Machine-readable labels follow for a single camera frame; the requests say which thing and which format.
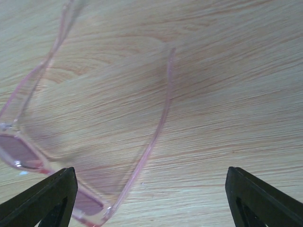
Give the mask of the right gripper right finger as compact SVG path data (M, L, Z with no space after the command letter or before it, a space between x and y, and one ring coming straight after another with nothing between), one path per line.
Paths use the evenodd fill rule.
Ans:
M301 227L303 204L240 167L229 167L225 191L237 227Z

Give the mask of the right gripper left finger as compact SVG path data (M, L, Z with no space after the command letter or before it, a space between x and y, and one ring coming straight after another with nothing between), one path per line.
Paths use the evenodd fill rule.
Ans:
M63 168L0 205L2 227L67 227L78 184L73 167Z

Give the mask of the pink sunglasses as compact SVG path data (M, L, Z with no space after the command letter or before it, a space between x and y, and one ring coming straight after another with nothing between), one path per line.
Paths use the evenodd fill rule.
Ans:
M26 136L22 135L20 119L39 80L67 36L67 27L70 24L67 15L71 11L72 4L73 1L69 0L62 8L59 32L48 54L20 81L0 111L0 158L15 169L47 175L55 173L55 170L51 167L49 157L36 145L31 143ZM148 160L165 123L171 103L174 55L175 49L172 49L167 63L168 82L165 105L159 124L143 156L119 193L116 201L110 203L103 197L98 197L86 184L78 182L78 193L72 216L82 224L88 227L100 227L105 224L115 214L120 204L128 195L138 174Z

